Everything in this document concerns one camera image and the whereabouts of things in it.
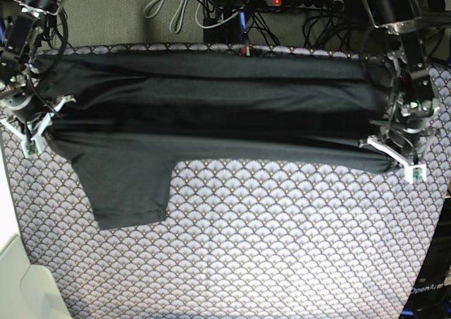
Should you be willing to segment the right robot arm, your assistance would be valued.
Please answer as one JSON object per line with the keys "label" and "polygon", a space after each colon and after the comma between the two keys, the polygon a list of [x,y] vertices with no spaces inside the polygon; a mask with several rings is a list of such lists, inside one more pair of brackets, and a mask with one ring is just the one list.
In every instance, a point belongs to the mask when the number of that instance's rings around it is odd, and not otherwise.
{"label": "right robot arm", "polygon": [[[68,23],[63,12],[66,0],[13,0],[20,13],[8,23],[1,38],[1,105],[12,116],[1,119],[1,125],[20,141],[24,157],[41,154],[44,133],[61,109],[75,102],[71,95],[54,100],[37,92],[38,80],[54,74],[68,46]],[[42,37],[50,22],[61,23],[60,47],[50,66],[41,73],[33,71],[33,63]]]}

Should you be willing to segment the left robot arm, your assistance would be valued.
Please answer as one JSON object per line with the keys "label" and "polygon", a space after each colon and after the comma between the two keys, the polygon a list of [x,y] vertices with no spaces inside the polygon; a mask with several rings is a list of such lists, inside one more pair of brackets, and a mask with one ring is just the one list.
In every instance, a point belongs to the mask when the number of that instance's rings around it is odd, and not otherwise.
{"label": "left robot arm", "polygon": [[373,121],[378,134],[360,141],[388,155],[404,171],[410,184],[427,180],[424,157],[430,149],[440,110],[440,98],[429,75],[424,43],[417,21],[421,12],[417,0],[362,0],[371,25],[393,36],[399,46],[386,56],[393,65],[393,93],[387,116]]}

